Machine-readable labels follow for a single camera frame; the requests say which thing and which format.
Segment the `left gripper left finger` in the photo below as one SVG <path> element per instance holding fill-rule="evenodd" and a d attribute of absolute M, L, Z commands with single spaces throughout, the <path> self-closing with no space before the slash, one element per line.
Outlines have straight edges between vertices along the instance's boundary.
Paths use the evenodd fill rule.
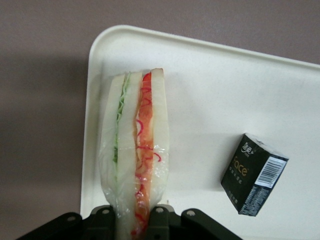
<path fill-rule="evenodd" d="M 95 207 L 83 217 L 64 213 L 19 237 L 20 240 L 114 240 L 116 215 L 112 206 Z"/>

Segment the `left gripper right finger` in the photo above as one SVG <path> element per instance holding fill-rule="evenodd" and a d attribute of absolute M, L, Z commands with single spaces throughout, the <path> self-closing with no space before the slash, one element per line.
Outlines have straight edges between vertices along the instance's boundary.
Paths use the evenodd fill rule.
<path fill-rule="evenodd" d="M 240 237 L 197 208 L 176 214 L 171 205 L 156 205 L 150 212 L 148 240 L 239 240 Z"/>

